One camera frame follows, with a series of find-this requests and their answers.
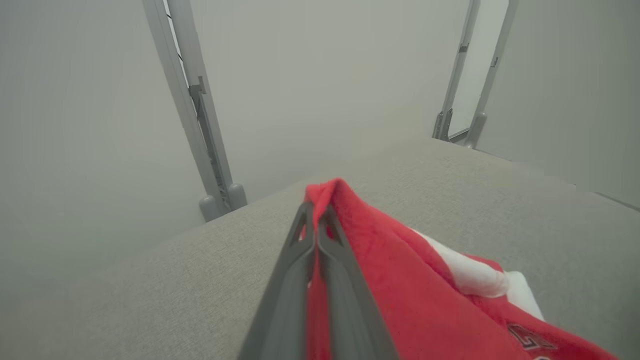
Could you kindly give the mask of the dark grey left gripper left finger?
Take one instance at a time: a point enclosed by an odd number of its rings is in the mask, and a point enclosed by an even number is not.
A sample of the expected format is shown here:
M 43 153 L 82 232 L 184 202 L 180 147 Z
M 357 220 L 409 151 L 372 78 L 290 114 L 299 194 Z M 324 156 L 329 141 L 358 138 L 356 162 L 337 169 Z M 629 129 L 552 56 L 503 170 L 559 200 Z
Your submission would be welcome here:
M 304 360 L 307 345 L 307 289 L 314 270 L 313 204 L 303 202 L 285 237 L 240 360 Z

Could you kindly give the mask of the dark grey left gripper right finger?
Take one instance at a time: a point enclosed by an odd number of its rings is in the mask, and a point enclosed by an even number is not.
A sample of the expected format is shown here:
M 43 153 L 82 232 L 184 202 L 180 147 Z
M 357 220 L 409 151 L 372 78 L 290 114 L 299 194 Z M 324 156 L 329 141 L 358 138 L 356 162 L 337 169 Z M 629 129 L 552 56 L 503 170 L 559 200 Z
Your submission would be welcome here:
M 333 360 L 398 360 L 393 338 L 333 207 L 318 219 L 320 273 L 327 290 Z

